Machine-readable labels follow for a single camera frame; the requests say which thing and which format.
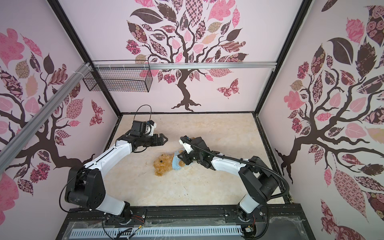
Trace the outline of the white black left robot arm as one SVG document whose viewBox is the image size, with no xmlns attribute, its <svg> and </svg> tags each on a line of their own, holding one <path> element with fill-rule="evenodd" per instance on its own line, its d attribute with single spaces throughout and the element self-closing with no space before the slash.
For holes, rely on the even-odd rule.
<svg viewBox="0 0 384 240">
<path fill-rule="evenodd" d="M 106 193 L 104 177 L 123 158 L 138 153 L 139 147 L 163 146 L 168 138 L 155 134 L 156 123 L 133 121 L 129 131 L 120 136 L 116 143 L 96 159 L 69 171 L 68 183 L 63 188 L 65 201 L 86 210 L 96 210 L 128 222 L 132 217 L 130 204 Z"/>
</svg>

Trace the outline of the light blue teddy shirt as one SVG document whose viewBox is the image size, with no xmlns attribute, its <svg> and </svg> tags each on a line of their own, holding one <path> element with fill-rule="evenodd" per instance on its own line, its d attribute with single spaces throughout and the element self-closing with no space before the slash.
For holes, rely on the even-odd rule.
<svg viewBox="0 0 384 240">
<path fill-rule="evenodd" d="M 178 150 L 174 152 L 174 157 L 172 160 L 172 169 L 173 170 L 181 170 L 183 167 L 186 166 L 186 164 L 178 157 L 179 154 L 181 154 L 183 150 Z"/>
</svg>

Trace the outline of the brown plush teddy bear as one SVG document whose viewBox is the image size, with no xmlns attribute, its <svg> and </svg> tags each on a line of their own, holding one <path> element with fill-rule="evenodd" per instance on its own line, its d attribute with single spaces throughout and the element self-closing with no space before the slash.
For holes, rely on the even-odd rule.
<svg viewBox="0 0 384 240">
<path fill-rule="evenodd" d="M 172 160 L 174 153 L 162 154 L 154 161 L 155 175 L 161 177 L 166 173 L 172 171 Z"/>
</svg>

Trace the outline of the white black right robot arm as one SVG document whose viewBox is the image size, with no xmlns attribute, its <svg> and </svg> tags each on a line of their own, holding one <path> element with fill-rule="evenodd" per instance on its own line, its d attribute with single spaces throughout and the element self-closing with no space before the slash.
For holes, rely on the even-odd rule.
<svg viewBox="0 0 384 240">
<path fill-rule="evenodd" d="M 278 174 L 257 156 L 245 160 L 225 156 L 210 150 L 201 137 L 191 139 L 184 136 L 180 138 L 180 144 L 184 151 L 178 157 L 186 165 L 196 162 L 206 169 L 226 172 L 241 179 L 247 194 L 237 204 L 237 215 L 244 222 L 249 221 L 255 209 L 267 205 L 279 186 Z"/>
</svg>

